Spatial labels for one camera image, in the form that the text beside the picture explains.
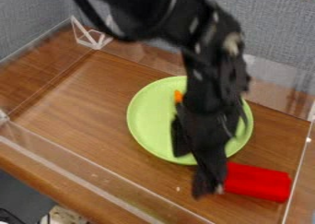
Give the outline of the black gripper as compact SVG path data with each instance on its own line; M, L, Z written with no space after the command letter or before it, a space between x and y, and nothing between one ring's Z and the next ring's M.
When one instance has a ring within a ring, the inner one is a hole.
M206 154L224 157L226 144L236 136L238 124L247 121L242 94L248 91L251 76L246 71L244 40L239 33L223 38L214 61L202 65L184 59L188 91L175 103L171 123L174 156Z

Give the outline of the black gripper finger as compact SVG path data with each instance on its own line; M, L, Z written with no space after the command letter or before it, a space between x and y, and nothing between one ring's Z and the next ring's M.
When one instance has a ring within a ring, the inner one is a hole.
M192 180L192 197L222 195L228 174L227 160L211 158L206 154L196 155L196 173Z

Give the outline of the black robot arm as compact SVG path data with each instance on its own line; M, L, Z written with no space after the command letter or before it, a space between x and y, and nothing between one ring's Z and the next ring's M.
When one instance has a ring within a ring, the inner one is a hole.
M196 160L192 197L222 194L226 146L244 123L251 76L244 31L211 0L73 0L92 24L122 41L159 39L182 50L187 88L171 123L172 153Z

